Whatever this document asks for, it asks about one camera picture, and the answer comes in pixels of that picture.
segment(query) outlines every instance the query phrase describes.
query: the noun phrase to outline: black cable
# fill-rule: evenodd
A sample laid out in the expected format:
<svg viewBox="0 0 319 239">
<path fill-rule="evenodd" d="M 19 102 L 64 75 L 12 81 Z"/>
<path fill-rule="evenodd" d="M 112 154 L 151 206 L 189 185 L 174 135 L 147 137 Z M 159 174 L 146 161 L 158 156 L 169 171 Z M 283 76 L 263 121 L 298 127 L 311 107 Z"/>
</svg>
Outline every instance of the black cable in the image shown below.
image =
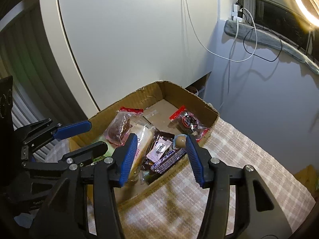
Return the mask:
<svg viewBox="0 0 319 239">
<path fill-rule="evenodd" d="M 243 13 L 244 13 L 244 15 L 245 15 L 245 18 L 246 18 L 246 21 L 248 22 L 248 24 L 253 27 L 252 23 L 250 23 L 250 22 L 248 21 L 248 18 L 247 18 L 247 15 L 245 14 L 245 12 L 243 12 Z M 276 34 L 276 33 L 275 33 L 274 31 L 272 31 L 268 26 L 267 26 L 267 28 L 265 28 L 264 25 L 265 25 L 265 23 L 263 23 L 263 27 L 262 27 L 262 28 L 257 28 L 257 29 L 261 29 L 261 30 L 264 30 L 264 31 L 269 31 L 269 32 L 272 33 L 273 35 L 277 36 L 279 39 L 281 39 L 281 40 L 285 41 L 286 43 L 288 43 L 289 45 L 294 46 L 294 47 L 298 47 L 297 44 L 292 44 L 288 39 L 286 39 L 286 38 L 284 38 L 284 37 L 282 37 L 282 36 Z"/>
<path fill-rule="evenodd" d="M 246 40 L 246 38 L 247 38 L 247 36 L 248 36 L 248 34 L 251 32 L 253 30 L 253 28 L 246 34 L 246 36 L 244 37 L 244 40 L 243 40 L 243 45 L 244 45 L 244 49 L 246 50 L 246 52 L 248 53 L 248 54 L 250 54 L 250 55 L 252 55 L 252 53 L 250 53 L 250 52 L 248 52 L 247 51 L 247 49 L 246 49 L 246 47 L 245 47 L 245 40 Z M 256 55 L 256 54 L 254 54 L 254 56 L 256 56 L 256 57 L 259 57 L 259 58 L 261 58 L 261 59 L 263 59 L 263 60 L 266 60 L 266 61 L 268 61 L 268 62 L 274 62 L 274 61 L 276 61 L 277 60 L 277 58 L 279 57 L 279 55 L 280 55 L 280 53 L 281 53 L 281 51 L 282 51 L 282 41 L 281 41 L 281 39 L 279 38 L 279 40 L 280 40 L 280 43 L 281 43 L 281 49 L 280 49 L 280 51 L 279 51 L 279 54 L 277 55 L 277 57 L 274 59 L 274 60 L 268 60 L 268 59 L 266 59 L 266 58 L 263 58 L 263 57 L 261 57 L 261 56 L 259 56 L 259 55 Z"/>
</svg>

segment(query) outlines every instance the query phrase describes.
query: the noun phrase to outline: plastic packaging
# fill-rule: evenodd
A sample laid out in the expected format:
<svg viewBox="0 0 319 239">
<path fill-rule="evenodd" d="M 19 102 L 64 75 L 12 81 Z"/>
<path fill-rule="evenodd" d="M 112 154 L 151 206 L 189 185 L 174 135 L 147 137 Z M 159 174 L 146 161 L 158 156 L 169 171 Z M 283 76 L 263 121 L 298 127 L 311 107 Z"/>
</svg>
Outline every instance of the plastic packaging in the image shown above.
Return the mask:
<svg viewBox="0 0 319 239">
<path fill-rule="evenodd" d="M 130 128 L 132 127 L 130 123 L 130 117 L 141 114 L 143 114 L 142 109 L 129 109 L 121 107 L 116 117 L 104 131 L 103 135 L 109 142 L 117 146 L 124 145 L 130 134 Z"/>
<path fill-rule="evenodd" d="M 134 119 L 130 121 L 131 128 L 129 130 L 129 134 L 135 133 L 138 137 L 138 148 L 136 150 L 136 154 L 133 160 L 131 172 L 129 175 L 129 180 L 135 180 L 137 177 L 140 166 L 142 164 L 143 158 L 149 148 L 150 143 L 152 142 L 153 134 L 155 131 L 155 127 L 150 125 L 149 123 L 143 123 L 142 118 Z"/>
<path fill-rule="evenodd" d="M 187 135 L 181 134 L 181 135 L 175 135 L 174 141 L 173 141 L 173 149 L 179 149 L 179 148 L 185 148 L 186 147 L 186 137 Z"/>
<path fill-rule="evenodd" d="M 105 138 L 104 135 L 99 136 L 97 139 L 95 139 L 95 141 L 94 141 L 93 143 L 99 142 L 99 141 L 102 141 L 102 142 L 104 142 L 104 143 L 107 144 L 107 151 L 105 152 L 104 155 L 99 156 L 99 157 L 97 157 L 97 158 L 94 158 L 93 163 L 98 162 L 98 161 L 100 161 L 100 160 L 103 160 L 103 159 L 106 158 L 106 157 L 112 156 L 112 154 L 114 153 L 115 148 L 117 148 L 117 146 L 114 145 L 114 144 L 111 144 L 111 143 Z"/>
<path fill-rule="evenodd" d="M 177 122 L 178 126 L 185 132 L 186 135 L 195 136 L 199 141 L 209 130 L 204 126 L 196 116 L 188 111 L 183 105 L 169 118 L 171 122 Z"/>
<path fill-rule="evenodd" d="M 171 144 L 172 142 L 170 140 L 164 140 L 161 137 L 153 149 L 147 154 L 146 158 L 150 159 L 154 163 L 157 162 Z"/>
</svg>

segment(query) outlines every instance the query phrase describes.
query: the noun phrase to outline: plastic bag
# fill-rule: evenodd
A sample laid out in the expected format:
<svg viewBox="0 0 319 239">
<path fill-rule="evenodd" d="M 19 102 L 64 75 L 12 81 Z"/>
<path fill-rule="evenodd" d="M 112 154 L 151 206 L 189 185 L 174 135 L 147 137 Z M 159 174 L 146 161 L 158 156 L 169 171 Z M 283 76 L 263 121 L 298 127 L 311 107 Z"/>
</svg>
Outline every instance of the plastic bag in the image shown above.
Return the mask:
<svg viewBox="0 0 319 239">
<path fill-rule="evenodd" d="M 104 155 L 99 156 L 99 157 L 97 157 L 97 158 L 94 158 L 93 163 L 98 162 L 98 161 L 100 161 L 100 160 L 103 160 L 103 159 L 106 158 L 106 157 L 112 156 L 112 154 L 114 153 L 115 148 L 117 148 L 117 146 L 114 145 L 114 144 L 111 144 L 111 143 L 105 138 L 104 135 L 99 136 L 97 139 L 95 139 L 95 141 L 94 141 L 92 144 L 94 144 L 94 143 L 96 143 L 96 142 L 99 142 L 99 141 L 102 141 L 102 142 L 104 142 L 104 143 L 107 144 L 107 151 L 105 152 Z"/>
<path fill-rule="evenodd" d="M 186 135 L 195 136 L 197 142 L 208 132 L 209 128 L 204 126 L 196 116 L 183 105 L 172 116 L 171 122 L 175 121 Z"/>
<path fill-rule="evenodd" d="M 116 117 L 112 120 L 111 124 L 104 131 L 103 135 L 111 143 L 122 146 L 129 136 L 131 116 L 143 114 L 142 109 L 129 109 L 121 107 Z"/>
<path fill-rule="evenodd" d="M 129 134 L 135 133 L 138 137 L 138 148 L 135 153 L 134 161 L 132 164 L 129 180 L 135 180 L 140 171 L 143 158 L 152 142 L 155 127 L 144 121 L 144 118 L 132 118 L 131 128 Z"/>
</svg>

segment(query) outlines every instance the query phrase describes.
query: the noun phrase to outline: wrapped food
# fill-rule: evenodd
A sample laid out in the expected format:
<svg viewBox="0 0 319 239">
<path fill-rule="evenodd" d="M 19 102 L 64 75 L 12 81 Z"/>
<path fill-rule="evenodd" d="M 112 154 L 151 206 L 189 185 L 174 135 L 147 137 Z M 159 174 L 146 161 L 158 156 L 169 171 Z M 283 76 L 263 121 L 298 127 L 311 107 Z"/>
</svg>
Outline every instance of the wrapped food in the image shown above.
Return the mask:
<svg viewBox="0 0 319 239">
<path fill-rule="evenodd" d="M 138 148 L 136 150 L 136 154 L 133 160 L 129 180 L 132 180 L 134 176 L 137 175 L 139 172 L 139 167 L 152 141 L 154 129 L 154 127 L 150 127 L 148 124 L 142 125 L 141 122 L 135 123 L 131 121 L 131 128 L 129 130 L 129 134 L 135 133 L 137 135 Z"/>
<path fill-rule="evenodd" d="M 169 118 L 171 122 L 177 122 L 178 126 L 185 132 L 186 135 L 195 136 L 199 141 L 209 130 L 204 126 L 196 116 L 187 110 L 183 105 Z"/>
<path fill-rule="evenodd" d="M 186 150 L 184 148 L 177 150 L 172 149 L 162 159 L 154 163 L 151 170 L 156 173 L 163 174 L 177 163 L 185 154 Z"/>
<path fill-rule="evenodd" d="M 97 139 L 95 139 L 95 141 L 94 141 L 93 143 L 99 142 L 99 141 L 102 141 L 102 142 L 104 142 L 104 143 L 107 144 L 107 151 L 105 152 L 104 155 L 99 156 L 99 157 L 97 157 L 97 158 L 94 158 L 93 163 L 98 162 L 98 161 L 100 161 L 100 160 L 103 160 L 103 159 L 106 158 L 106 157 L 112 156 L 112 154 L 114 153 L 115 148 L 117 148 L 117 146 L 114 145 L 114 144 L 111 144 L 111 143 L 105 138 L 104 135 L 99 136 Z"/>
<path fill-rule="evenodd" d="M 125 141 L 129 137 L 130 128 L 132 127 L 130 123 L 130 117 L 138 116 L 141 114 L 143 114 L 142 109 L 130 109 L 121 107 L 116 117 L 104 131 L 103 135 L 109 142 L 117 146 L 124 145 Z"/>
<path fill-rule="evenodd" d="M 171 144 L 172 141 L 164 140 L 162 137 L 160 137 L 156 145 L 147 154 L 146 158 L 150 159 L 154 163 L 157 162 L 165 153 L 165 151 L 170 147 Z"/>
<path fill-rule="evenodd" d="M 185 148 L 186 147 L 186 137 L 187 135 L 181 134 L 176 135 L 173 141 L 173 149 L 176 150 L 178 148 Z"/>
</svg>

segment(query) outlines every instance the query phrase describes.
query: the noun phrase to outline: packaged bread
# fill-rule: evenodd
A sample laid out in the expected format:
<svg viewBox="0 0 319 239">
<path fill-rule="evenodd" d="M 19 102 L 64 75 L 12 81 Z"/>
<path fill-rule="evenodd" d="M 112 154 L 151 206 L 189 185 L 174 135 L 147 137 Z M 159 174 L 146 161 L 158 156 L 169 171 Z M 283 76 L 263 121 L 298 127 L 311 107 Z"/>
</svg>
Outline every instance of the packaged bread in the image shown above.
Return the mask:
<svg viewBox="0 0 319 239">
<path fill-rule="evenodd" d="M 138 168 L 141 165 L 142 160 L 153 138 L 152 129 L 149 129 L 147 127 L 147 124 L 143 125 L 132 120 L 129 134 L 131 133 L 135 133 L 138 137 L 138 148 L 136 150 L 135 158 L 132 164 L 129 180 L 132 180 L 135 174 L 138 174 Z"/>
</svg>

